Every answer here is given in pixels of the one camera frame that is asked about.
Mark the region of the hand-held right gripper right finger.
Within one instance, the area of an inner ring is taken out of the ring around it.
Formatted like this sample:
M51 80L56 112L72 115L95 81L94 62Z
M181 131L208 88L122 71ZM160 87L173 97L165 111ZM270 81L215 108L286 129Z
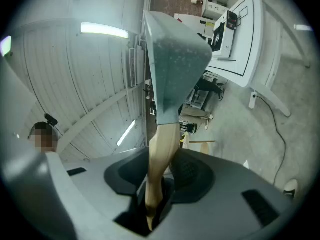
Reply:
M268 240L292 218L292 201L243 165L193 150L177 155L208 165L214 183L198 202L173 205L152 239Z

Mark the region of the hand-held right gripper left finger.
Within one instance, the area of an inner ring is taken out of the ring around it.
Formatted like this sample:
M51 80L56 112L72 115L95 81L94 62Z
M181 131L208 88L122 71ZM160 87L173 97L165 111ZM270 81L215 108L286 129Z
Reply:
M66 240L143 240L148 227L139 221L133 207L134 198L118 194L119 189L134 185L119 175L119 168L130 164L130 176L147 173L148 148L135 148L112 156L63 164L57 153L46 154L48 171L62 203L66 218Z

